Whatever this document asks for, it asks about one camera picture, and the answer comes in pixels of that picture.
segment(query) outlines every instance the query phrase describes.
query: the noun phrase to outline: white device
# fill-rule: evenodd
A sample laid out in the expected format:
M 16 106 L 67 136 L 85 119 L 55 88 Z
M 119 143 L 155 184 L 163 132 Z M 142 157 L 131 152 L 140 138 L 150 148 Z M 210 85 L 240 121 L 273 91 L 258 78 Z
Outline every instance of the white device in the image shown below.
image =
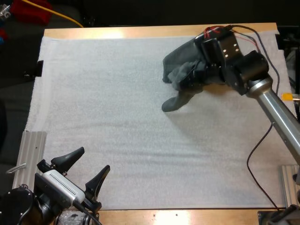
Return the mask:
M 64 193 L 73 203 L 74 199 L 82 203 L 85 199 L 84 192 L 75 184 L 69 181 L 56 170 L 50 170 L 42 175 L 46 180 L 52 183 L 58 190 Z

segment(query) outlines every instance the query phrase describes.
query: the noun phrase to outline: ventilation slots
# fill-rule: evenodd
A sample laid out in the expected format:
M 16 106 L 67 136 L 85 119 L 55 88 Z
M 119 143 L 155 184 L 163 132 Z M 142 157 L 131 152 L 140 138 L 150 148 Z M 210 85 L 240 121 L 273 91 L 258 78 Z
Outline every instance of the ventilation slots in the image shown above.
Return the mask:
M 54 180 L 56 180 L 61 186 L 63 186 L 66 190 L 68 190 L 72 195 L 76 196 L 76 192 L 71 189 L 67 184 L 62 182 L 58 177 L 56 177 L 54 174 L 49 174 L 50 177 L 52 177 Z

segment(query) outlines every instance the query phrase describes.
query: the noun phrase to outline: white towel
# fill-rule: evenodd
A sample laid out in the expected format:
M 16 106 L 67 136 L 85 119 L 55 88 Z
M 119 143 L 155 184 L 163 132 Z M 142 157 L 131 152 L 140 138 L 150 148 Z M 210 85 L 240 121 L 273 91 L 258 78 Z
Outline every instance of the white towel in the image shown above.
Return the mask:
M 261 33 L 289 92 L 283 52 L 274 33 Z M 177 93 L 162 82 L 162 59 L 192 37 L 59 40 L 44 37 L 27 130 L 48 133 L 44 158 L 83 146 L 68 178 L 82 189 L 105 165 L 103 209 L 272 207 L 246 168 L 270 126 L 254 99 L 212 85 L 175 112 L 161 105 Z M 238 39 L 244 54 L 255 47 Z M 270 68 L 270 75 L 276 75 Z M 279 166 L 295 164 L 272 130 L 250 166 L 278 206 Z

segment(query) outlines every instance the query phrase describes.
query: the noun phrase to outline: black wire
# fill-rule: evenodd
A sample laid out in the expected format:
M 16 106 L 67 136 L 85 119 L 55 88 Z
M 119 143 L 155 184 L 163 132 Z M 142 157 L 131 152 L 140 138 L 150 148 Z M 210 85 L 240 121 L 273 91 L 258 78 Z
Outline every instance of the black wire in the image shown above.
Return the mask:
M 99 221 L 96 217 L 94 217 L 92 214 L 90 214 L 90 213 L 85 209 L 85 207 L 84 207 L 83 205 L 81 205 L 79 201 L 77 201 L 77 199 L 74 199 L 74 201 L 73 201 L 73 206 L 74 206 L 75 208 L 77 208 L 79 211 L 81 211 L 81 212 L 85 213 L 86 215 L 88 215 L 92 220 L 94 220 L 94 222 L 95 222 L 96 224 L 102 225 L 102 223 L 100 223 L 100 221 Z
M 266 51 L 266 48 L 263 45 L 263 42 L 262 42 L 262 39 L 261 39 L 259 33 L 256 30 L 254 30 L 254 29 L 252 29 L 250 27 L 247 27 L 247 26 L 243 26 L 243 25 L 229 25 L 229 26 L 226 26 L 226 28 L 229 28 L 230 30 L 233 27 L 241 27 L 241 28 L 244 28 L 244 29 L 247 29 L 247 30 L 251 30 L 251 31 L 253 31 L 256 34 L 259 42 L 261 43 L 262 49 L 263 49 L 263 51 L 264 51 L 264 53 L 266 55 L 267 60 L 269 61 L 271 67 L 274 69 L 274 71 L 275 71 L 275 73 L 277 75 L 277 85 L 276 85 L 276 91 L 275 91 L 275 93 L 277 95 L 278 94 L 278 89 L 279 89 L 279 83 L 280 83 L 280 76 L 279 76 L 279 73 L 278 73 L 277 69 L 275 68 L 275 66 L 273 65 L 272 61 L 269 58 L 269 55 L 268 55 L 268 53 Z M 263 142 L 263 140 L 266 138 L 266 136 L 269 134 L 269 132 L 271 131 L 272 127 L 273 127 L 273 125 L 271 124 L 271 126 L 269 127 L 269 129 L 267 130 L 267 132 L 262 136 L 262 138 L 259 140 L 259 142 L 256 144 L 256 146 L 251 150 L 251 152 L 250 152 L 250 154 L 249 154 L 249 156 L 247 158 L 247 168 L 248 168 L 248 170 L 249 170 L 249 172 L 250 172 L 253 180 L 257 184 L 257 186 L 267 196 L 267 198 L 270 200 L 270 202 L 274 205 L 275 209 L 277 209 L 279 211 L 279 208 L 277 207 L 277 205 L 274 203 L 274 201 L 271 199 L 271 197 L 268 195 L 268 193 L 263 189 L 263 187 L 258 183 L 257 179 L 255 178 L 254 174 L 252 173 L 252 171 L 251 171 L 251 169 L 249 167 L 249 160 L 250 160 L 252 154 L 257 149 L 257 147 Z
M 251 39 L 251 40 L 255 43 L 255 46 L 256 46 L 257 51 L 258 51 L 259 53 L 261 53 L 261 50 L 259 49 L 258 44 L 257 44 L 257 42 L 256 42 L 256 40 L 255 40 L 254 37 L 252 37 L 252 36 L 250 36 L 250 35 L 247 35 L 247 34 L 243 34 L 243 33 L 237 32 L 236 30 L 233 30 L 233 32 L 234 32 L 234 33 L 237 33 L 237 34 L 240 34 L 240 35 L 242 35 L 242 36 L 245 36 L 245 37 L 247 37 L 247 38 L 249 38 L 249 39 Z

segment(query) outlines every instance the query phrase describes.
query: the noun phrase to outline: wooden table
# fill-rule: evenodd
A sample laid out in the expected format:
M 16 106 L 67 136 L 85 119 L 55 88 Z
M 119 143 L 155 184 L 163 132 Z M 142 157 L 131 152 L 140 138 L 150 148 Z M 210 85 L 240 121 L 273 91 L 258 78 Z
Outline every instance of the wooden table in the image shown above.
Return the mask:
M 246 23 L 257 31 L 277 30 L 275 23 Z M 149 38 L 196 36 L 210 25 L 48 29 L 44 36 L 65 39 Z M 235 28 L 249 33 L 248 30 Z M 102 210 L 103 225 L 257 225 L 259 209 Z

